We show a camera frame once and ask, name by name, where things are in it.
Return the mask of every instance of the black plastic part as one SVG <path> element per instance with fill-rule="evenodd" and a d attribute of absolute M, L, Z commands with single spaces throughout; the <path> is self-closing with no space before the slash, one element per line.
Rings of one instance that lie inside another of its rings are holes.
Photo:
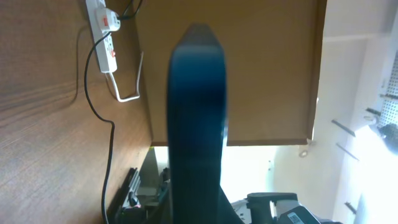
<path fill-rule="evenodd" d="M 123 211 L 123 203 L 132 187 L 133 182 L 139 178 L 137 168 L 130 168 L 121 188 L 116 192 L 108 208 L 109 223 L 120 223 L 120 214 Z"/>
<path fill-rule="evenodd" d="M 167 89 L 174 224 L 215 224 L 226 145 L 224 52 L 207 25 L 192 25 L 170 59 Z"/>
<path fill-rule="evenodd" d="M 295 208 L 289 210 L 288 212 L 281 214 L 277 224 L 298 224 L 298 223 L 300 223 L 297 221 L 296 222 L 292 221 L 292 219 L 295 220 L 296 218 L 294 218 L 294 217 L 289 218 L 289 216 L 298 217 L 304 224 L 320 224 L 320 222 L 311 214 L 311 212 L 308 211 L 303 206 L 295 207 Z"/>
<path fill-rule="evenodd" d="M 252 224 L 275 223 L 271 214 L 270 202 L 279 200 L 298 200 L 295 193 L 252 193 L 248 194 L 247 207 L 251 213 Z"/>

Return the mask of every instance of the power strip switch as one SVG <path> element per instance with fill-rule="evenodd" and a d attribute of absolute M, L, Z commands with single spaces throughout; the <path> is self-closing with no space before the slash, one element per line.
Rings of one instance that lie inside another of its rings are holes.
<path fill-rule="evenodd" d="M 105 0 L 86 0 L 86 6 L 94 42 L 100 40 L 108 32 L 119 30 L 120 20 L 118 15 L 106 8 Z M 118 69 L 110 35 L 96 46 L 96 53 L 101 72 L 109 73 Z"/>

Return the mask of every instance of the electrical outlet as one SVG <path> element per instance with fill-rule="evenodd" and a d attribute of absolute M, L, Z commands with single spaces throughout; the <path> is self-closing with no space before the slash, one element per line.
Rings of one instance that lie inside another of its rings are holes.
<path fill-rule="evenodd" d="M 86 6 L 88 11 L 88 17 L 90 19 L 91 31 L 93 33 L 94 42 L 97 42 L 106 35 L 108 32 L 103 32 L 100 28 L 99 20 L 96 16 L 96 11 L 98 9 L 106 8 L 105 0 L 86 0 Z M 101 22 L 104 22 L 105 25 L 108 25 L 108 19 L 106 16 L 103 17 Z M 96 46 L 96 54 L 99 63 L 99 69 L 103 73 L 114 72 L 118 69 L 118 65 L 116 64 L 116 54 L 113 49 L 113 41 L 112 37 L 109 35 L 105 38 L 101 43 Z"/>

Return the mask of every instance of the black object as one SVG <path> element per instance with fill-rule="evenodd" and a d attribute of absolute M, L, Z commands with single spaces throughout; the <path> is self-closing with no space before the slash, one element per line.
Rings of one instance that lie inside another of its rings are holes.
<path fill-rule="evenodd" d="M 131 217 L 135 217 L 137 213 L 140 213 L 138 210 L 131 210 L 131 208 L 123 207 L 125 201 L 128 201 L 130 206 L 132 206 L 131 204 L 139 204 L 139 201 L 136 197 L 136 191 L 140 182 L 138 169 L 130 168 L 121 188 L 116 192 L 116 195 L 114 196 L 111 205 L 108 208 L 109 223 L 124 223 L 124 221 L 130 219 Z"/>
<path fill-rule="evenodd" d="M 106 172 L 105 172 L 105 178 L 104 178 L 104 184 L 103 184 L 103 188 L 102 188 L 102 194 L 101 194 L 101 213 L 102 213 L 102 218 L 105 222 L 105 224 L 108 224 L 108 216 L 106 214 L 106 208 L 105 208 L 105 195 L 106 195 L 106 186 L 108 184 L 108 179 L 109 179 L 109 173 L 111 171 L 111 163 L 112 163 L 112 153 L 113 153 L 113 136 L 114 136 L 114 129 L 115 129 L 115 125 L 114 122 L 108 119 L 104 119 L 102 118 L 97 111 L 94 109 L 93 104 L 91 103 L 90 100 L 90 96 L 88 95 L 88 87 L 87 87 L 87 71 L 88 71 L 88 64 L 90 62 L 90 58 L 91 55 L 93 54 L 95 47 L 101 43 L 101 41 L 103 41 L 105 38 L 107 38 L 107 36 L 109 36 L 111 33 L 108 32 L 106 33 L 102 38 L 100 38 L 99 40 L 97 40 L 97 42 L 95 42 L 95 44 L 93 45 L 93 47 L 91 48 L 90 52 L 88 53 L 87 56 L 87 61 L 86 61 L 86 67 L 85 67 L 85 94 L 86 94 L 86 99 L 87 102 L 91 108 L 91 110 L 93 111 L 93 113 L 95 114 L 95 116 L 100 119 L 101 121 L 105 122 L 105 123 L 109 123 L 112 125 L 111 127 L 111 136 L 109 138 L 109 152 L 108 152 L 108 161 L 106 163 Z"/>
<path fill-rule="evenodd" d="M 320 224 L 320 222 L 303 206 L 297 206 L 280 215 L 280 224 Z"/>
<path fill-rule="evenodd" d="M 167 131 L 173 223 L 215 224 L 226 145 L 224 52 L 207 25 L 189 27 L 169 65 Z"/>
<path fill-rule="evenodd" d="M 345 148 L 344 148 L 343 146 L 341 146 L 340 144 L 336 143 L 336 146 L 337 146 L 339 149 L 343 150 L 345 153 L 347 153 L 349 156 L 351 156 L 351 158 L 353 158 L 353 159 L 359 161 L 359 159 L 358 159 L 356 156 L 354 156 L 352 153 L 350 153 L 347 149 L 345 149 Z"/>
<path fill-rule="evenodd" d="M 252 193 L 248 195 L 248 208 L 251 213 L 252 224 L 275 223 L 271 215 L 270 202 L 277 203 L 279 200 L 296 200 L 295 193 Z"/>
<path fill-rule="evenodd" d="M 351 205 L 351 203 L 346 202 L 346 203 L 344 203 L 344 204 L 347 206 L 347 208 L 348 208 L 354 215 L 356 215 L 356 209 Z"/>
<path fill-rule="evenodd" d="M 345 132 L 348 134 L 352 135 L 353 137 L 355 136 L 355 132 L 351 130 L 350 128 L 347 128 L 346 126 L 342 125 L 340 122 L 336 121 L 335 119 L 331 121 L 333 124 L 339 126 L 341 129 L 343 129 Z"/>
<path fill-rule="evenodd" d="M 373 108 L 366 108 L 366 111 L 369 112 L 369 113 L 372 113 L 372 114 L 374 114 L 376 116 L 381 116 L 381 112 L 378 111 L 378 110 L 375 110 Z"/>

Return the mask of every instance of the wall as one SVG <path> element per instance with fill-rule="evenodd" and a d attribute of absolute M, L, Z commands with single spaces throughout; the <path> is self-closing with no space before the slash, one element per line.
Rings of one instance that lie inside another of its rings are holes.
<path fill-rule="evenodd" d="M 327 40 L 389 34 L 398 1 L 329 0 L 324 36 Z"/>
<path fill-rule="evenodd" d="M 331 123 L 349 124 L 366 50 L 365 40 L 324 43 L 314 145 L 300 158 L 297 146 L 285 146 L 275 155 L 274 190 L 296 192 L 314 214 L 331 218 L 340 179 L 347 134 Z"/>
<path fill-rule="evenodd" d="M 369 39 L 366 46 L 366 55 L 361 71 L 361 78 L 359 81 L 358 91 L 356 93 L 356 100 L 354 104 L 354 112 L 351 120 L 350 128 L 357 133 L 366 132 L 365 126 L 369 124 L 369 121 L 364 119 L 364 116 L 371 114 L 365 112 L 367 107 L 381 110 L 383 100 L 378 97 L 379 94 L 385 93 L 389 77 L 391 75 L 392 63 L 396 56 L 396 50 L 398 49 L 398 18 L 395 18 L 395 22 L 392 28 L 390 36 L 384 38 Z M 378 168 L 382 167 L 380 164 L 376 164 L 376 157 L 382 152 L 386 151 L 384 146 L 370 147 L 375 142 L 369 142 L 369 138 L 374 138 L 368 134 L 362 139 L 349 138 L 346 144 L 346 149 L 353 153 L 355 156 L 361 159 L 358 163 L 349 156 L 345 155 L 338 194 L 336 196 L 335 211 L 333 218 L 344 223 L 353 223 L 354 215 L 342 206 L 345 202 L 351 202 L 354 207 L 361 205 L 362 207 L 368 207 L 370 205 L 364 205 L 363 199 L 362 204 L 359 203 L 359 197 L 363 192 L 364 180 L 361 179 L 362 174 L 368 177 L 374 174 Z M 374 154 L 371 161 L 366 162 L 365 157 L 367 153 L 371 155 L 371 151 L 377 148 L 378 154 Z M 378 174 L 370 178 L 371 182 L 376 182 L 373 179 L 378 179 Z"/>

